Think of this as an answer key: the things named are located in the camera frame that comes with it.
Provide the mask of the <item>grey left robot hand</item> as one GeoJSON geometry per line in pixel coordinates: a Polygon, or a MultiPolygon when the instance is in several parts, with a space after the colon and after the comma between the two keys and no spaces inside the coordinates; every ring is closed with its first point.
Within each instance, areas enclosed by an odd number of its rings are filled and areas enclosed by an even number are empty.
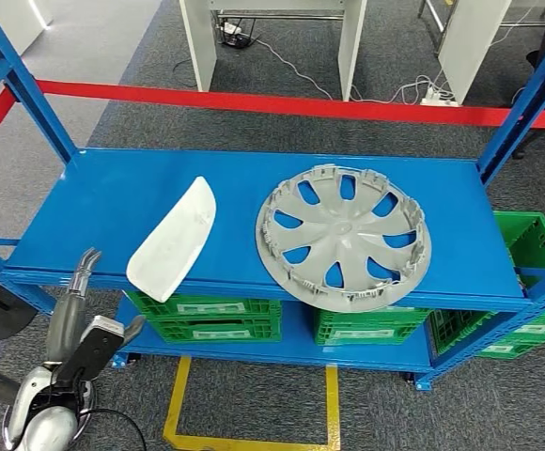
{"type": "Polygon", "coordinates": [[[120,345],[123,347],[138,336],[147,322],[144,315],[135,316],[126,326],[101,315],[87,321],[86,291],[94,266],[101,255],[101,251],[93,247],[84,252],[64,295],[56,302],[46,338],[48,363],[64,363],[77,350],[82,339],[97,330],[120,338],[120,345]]]}

